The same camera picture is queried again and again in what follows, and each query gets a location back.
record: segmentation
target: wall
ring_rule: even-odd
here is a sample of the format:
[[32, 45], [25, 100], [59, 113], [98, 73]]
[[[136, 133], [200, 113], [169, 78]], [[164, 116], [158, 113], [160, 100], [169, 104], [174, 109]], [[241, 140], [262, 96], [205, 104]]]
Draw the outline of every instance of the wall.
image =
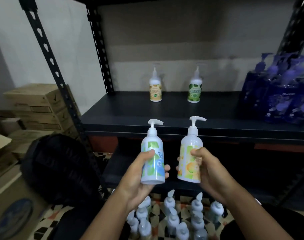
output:
[[[38, 15], [81, 113], [106, 94], [85, 5], [36, 0]], [[28, 83], [55, 83], [18, 0], [0, 0], [0, 109], [2, 92]]]
[[165, 91], [237, 91], [261, 52], [276, 52], [295, 0], [164, 0], [99, 7], [114, 88], [146, 91], [153, 64]]

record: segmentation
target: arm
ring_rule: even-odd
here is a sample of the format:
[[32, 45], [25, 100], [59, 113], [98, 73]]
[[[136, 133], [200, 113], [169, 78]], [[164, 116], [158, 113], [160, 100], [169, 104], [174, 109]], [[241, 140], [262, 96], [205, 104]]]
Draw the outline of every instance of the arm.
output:
[[293, 240], [293, 238], [228, 173], [207, 149], [191, 150], [202, 157], [201, 187], [226, 205], [247, 240]]
[[81, 240], [119, 239], [128, 214], [148, 196], [154, 185], [141, 184], [142, 167], [154, 150], [141, 152], [122, 177], [118, 187], [94, 218]]

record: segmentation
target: black backpack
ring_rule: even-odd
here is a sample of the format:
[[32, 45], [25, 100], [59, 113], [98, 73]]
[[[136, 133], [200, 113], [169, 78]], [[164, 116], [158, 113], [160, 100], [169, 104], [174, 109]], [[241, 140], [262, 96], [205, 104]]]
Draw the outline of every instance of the black backpack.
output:
[[27, 184], [50, 204], [78, 206], [101, 199], [84, 146], [65, 135], [33, 141], [20, 169]]

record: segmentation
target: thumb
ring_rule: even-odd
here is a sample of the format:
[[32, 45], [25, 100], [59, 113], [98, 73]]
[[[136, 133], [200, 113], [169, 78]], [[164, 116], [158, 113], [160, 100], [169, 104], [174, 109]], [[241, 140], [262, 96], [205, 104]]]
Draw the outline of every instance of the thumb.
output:
[[213, 156], [206, 148], [192, 149], [190, 154], [194, 157], [202, 157], [202, 162], [208, 165], [215, 161], [216, 157]]
[[141, 152], [137, 158], [134, 160], [134, 164], [136, 164], [138, 167], [143, 167], [144, 163], [147, 161], [147, 160], [150, 160], [155, 154], [155, 151], [152, 149], [152, 150], [149, 150], [147, 152]]

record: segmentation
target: hand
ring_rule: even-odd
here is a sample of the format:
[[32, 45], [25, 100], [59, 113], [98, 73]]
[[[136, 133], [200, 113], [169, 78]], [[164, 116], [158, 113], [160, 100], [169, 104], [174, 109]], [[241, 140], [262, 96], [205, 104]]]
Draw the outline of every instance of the hand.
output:
[[194, 157], [202, 158], [202, 165], [200, 166], [201, 188], [215, 200], [227, 205], [229, 195], [241, 186], [228, 173], [218, 158], [204, 147], [197, 150], [192, 149], [190, 153]]
[[[131, 212], [149, 195], [154, 185], [141, 184], [142, 168], [144, 163], [155, 154], [154, 150], [141, 152], [122, 177], [115, 191], [122, 194], [127, 201], [128, 212]], [[166, 179], [169, 177], [169, 165], [164, 166]]]

